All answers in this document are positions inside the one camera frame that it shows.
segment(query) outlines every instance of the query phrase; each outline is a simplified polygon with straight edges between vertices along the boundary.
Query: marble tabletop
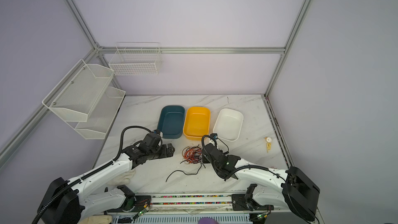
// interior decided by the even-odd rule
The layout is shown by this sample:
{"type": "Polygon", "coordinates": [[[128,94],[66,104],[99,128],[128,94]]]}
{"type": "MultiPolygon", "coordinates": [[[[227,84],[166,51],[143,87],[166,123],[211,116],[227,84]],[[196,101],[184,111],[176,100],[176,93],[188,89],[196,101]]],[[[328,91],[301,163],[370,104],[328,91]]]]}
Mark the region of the marble tabletop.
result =
{"type": "MultiPolygon", "coordinates": [[[[261,95],[170,95],[170,96],[127,96],[115,119],[97,165],[109,161],[117,154],[120,134],[127,126],[140,125],[150,130],[157,128],[160,112],[164,106],[181,105],[187,109],[192,106],[207,107],[211,111],[210,133],[218,113],[223,108],[240,111],[244,116],[239,139],[225,143],[230,154],[240,156],[247,161],[278,169],[287,169],[276,135],[267,115],[261,95]],[[272,147],[267,153],[265,137],[271,137],[272,147]]],[[[125,132],[123,147],[142,140],[147,132],[141,129],[129,129],[125,132]]],[[[176,151],[166,159],[147,161],[138,166],[136,173],[127,186],[135,193],[189,193],[189,192],[234,192],[246,191],[251,183],[233,178],[224,181],[216,176],[213,168],[207,164],[197,175],[184,175],[175,172],[166,182],[171,172],[179,169],[186,173],[195,173],[199,164],[180,164],[183,161],[182,150],[187,146],[196,146],[200,141],[188,140],[184,134],[178,139],[163,139],[163,143],[172,143],[176,151]]]]}

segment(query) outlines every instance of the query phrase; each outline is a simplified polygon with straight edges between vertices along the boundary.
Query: yellow tray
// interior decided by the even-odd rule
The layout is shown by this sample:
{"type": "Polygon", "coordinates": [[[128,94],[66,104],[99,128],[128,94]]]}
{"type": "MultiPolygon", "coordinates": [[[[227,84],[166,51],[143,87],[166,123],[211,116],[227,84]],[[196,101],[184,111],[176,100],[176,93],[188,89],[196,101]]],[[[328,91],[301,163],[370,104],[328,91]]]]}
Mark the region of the yellow tray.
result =
{"type": "Polygon", "coordinates": [[[202,140],[210,129],[210,110],[206,107],[191,107],[188,109],[183,133],[189,140],[202,140]]]}

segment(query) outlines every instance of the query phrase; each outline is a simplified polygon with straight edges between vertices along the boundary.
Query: small yellow object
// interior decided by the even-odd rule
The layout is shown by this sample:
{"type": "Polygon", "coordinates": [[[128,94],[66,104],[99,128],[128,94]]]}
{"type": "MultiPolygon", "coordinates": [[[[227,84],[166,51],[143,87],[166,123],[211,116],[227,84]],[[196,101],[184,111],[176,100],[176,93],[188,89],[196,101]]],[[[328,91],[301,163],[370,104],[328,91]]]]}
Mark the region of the small yellow object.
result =
{"type": "Polygon", "coordinates": [[[271,142],[272,142],[272,138],[267,137],[265,138],[266,142],[267,142],[267,153],[269,150],[271,150],[271,142]]]}

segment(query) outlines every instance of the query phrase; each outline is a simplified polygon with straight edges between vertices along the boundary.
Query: mesh shelf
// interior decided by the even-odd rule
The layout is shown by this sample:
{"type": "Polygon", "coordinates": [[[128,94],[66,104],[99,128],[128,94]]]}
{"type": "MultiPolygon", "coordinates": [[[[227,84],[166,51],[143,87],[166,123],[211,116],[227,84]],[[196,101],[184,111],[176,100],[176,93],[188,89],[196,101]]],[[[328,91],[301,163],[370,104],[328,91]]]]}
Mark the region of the mesh shelf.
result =
{"type": "Polygon", "coordinates": [[[123,101],[125,91],[107,87],[87,122],[79,122],[74,128],[85,139],[105,139],[123,101]]]}
{"type": "Polygon", "coordinates": [[[157,74],[162,66],[159,43],[117,42],[109,62],[116,75],[157,74]]]}
{"type": "Polygon", "coordinates": [[[84,64],[49,106],[43,104],[65,122],[87,121],[113,75],[107,67],[84,64]]]}

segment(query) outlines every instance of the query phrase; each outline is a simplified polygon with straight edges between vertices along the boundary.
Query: white glove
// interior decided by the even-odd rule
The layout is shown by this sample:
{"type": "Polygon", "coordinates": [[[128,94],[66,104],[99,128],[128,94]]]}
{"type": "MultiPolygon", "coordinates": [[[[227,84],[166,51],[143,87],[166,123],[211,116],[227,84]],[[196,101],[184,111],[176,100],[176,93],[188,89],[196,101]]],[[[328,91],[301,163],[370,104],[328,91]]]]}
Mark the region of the white glove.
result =
{"type": "Polygon", "coordinates": [[[109,224],[112,222],[110,215],[93,215],[80,221],[78,224],[109,224]]]}
{"type": "Polygon", "coordinates": [[[132,178],[134,174],[135,174],[135,169],[129,170],[128,172],[124,172],[119,176],[113,178],[111,181],[107,182],[107,185],[119,186],[123,184],[129,184],[130,178],[132,178]]]}

